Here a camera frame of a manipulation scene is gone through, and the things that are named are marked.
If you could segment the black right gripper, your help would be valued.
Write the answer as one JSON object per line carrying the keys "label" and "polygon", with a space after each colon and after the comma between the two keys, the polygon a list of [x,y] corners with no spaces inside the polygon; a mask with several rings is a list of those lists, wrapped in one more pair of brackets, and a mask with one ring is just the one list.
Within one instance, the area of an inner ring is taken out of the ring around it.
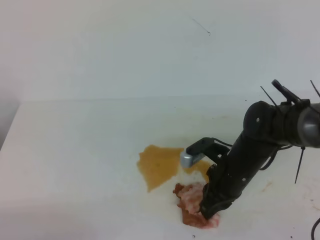
{"label": "black right gripper", "polygon": [[273,144],[241,134],[222,162],[210,172],[209,183],[200,203],[205,219],[226,210],[273,153]]}

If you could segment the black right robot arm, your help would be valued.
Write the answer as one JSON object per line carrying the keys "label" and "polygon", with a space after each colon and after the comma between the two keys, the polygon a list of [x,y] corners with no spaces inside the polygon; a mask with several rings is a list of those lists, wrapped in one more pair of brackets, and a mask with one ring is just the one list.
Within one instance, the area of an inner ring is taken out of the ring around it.
{"label": "black right robot arm", "polygon": [[258,171],[266,170],[277,153],[292,146],[319,148],[320,105],[301,99],[273,80],[285,97],[279,105],[258,101],[245,113],[243,130],[230,150],[208,169],[199,211],[205,219],[229,208]]}

